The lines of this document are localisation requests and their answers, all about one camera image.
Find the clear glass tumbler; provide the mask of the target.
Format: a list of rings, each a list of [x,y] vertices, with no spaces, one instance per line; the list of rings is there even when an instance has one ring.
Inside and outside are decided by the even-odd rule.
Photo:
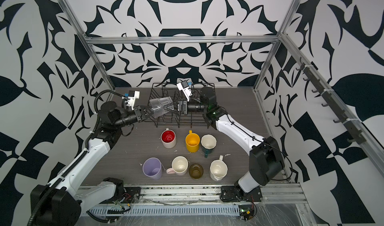
[[[167,114],[168,112],[174,110],[174,103],[170,96],[150,99],[149,102],[152,108],[154,118],[159,118]]]

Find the dark green mug white inside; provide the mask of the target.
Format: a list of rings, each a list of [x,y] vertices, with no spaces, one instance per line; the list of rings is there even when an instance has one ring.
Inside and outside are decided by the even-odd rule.
[[[212,135],[204,135],[201,138],[202,152],[204,153],[205,158],[208,157],[214,150],[217,145],[217,140]]]

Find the lavender plastic cup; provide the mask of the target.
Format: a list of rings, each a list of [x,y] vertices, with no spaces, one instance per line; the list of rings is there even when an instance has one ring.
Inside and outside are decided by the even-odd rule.
[[[149,158],[143,164],[143,173],[146,177],[159,180],[163,175],[163,165],[157,158]]]

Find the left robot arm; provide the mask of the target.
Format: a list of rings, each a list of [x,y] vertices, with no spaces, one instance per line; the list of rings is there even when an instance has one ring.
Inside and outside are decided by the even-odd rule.
[[[38,185],[32,190],[29,226],[73,226],[82,214],[99,203],[122,198],[124,183],[115,178],[104,179],[82,194],[78,194],[78,189],[96,164],[116,145],[123,134],[122,128],[147,120],[154,111],[142,105],[127,111],[114,101],[103,103],[95,111],[96,127],[82,152],[47,185]]]

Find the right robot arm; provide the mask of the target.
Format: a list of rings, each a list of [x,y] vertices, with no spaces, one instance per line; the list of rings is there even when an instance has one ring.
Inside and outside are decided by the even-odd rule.
[[[163,108],[201,113],[208,127],[227,135],[248,154],[249,170],[235,183],[235,189],[241,195],[265,186],[285,167],[285,154],[280,151],[277,141],[273,137],[259,136],[235,121],[225,108],[218,105],[212,87],[201,88],[199,99],[172,101]]]

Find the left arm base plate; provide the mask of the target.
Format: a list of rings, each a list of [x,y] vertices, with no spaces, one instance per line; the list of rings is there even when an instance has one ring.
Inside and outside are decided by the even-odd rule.
[[[113,202],[134,203],[141,197],[141,187],[123,187],[119,186],[115,190]]]

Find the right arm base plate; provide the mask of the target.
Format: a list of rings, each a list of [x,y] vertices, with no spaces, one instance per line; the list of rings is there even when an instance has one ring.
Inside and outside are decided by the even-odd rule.
[[[248,193],[244,193],[239,186],[221,186],[220,200],[229,202],[261,202],[263,195],[260,187],[256,187]]]

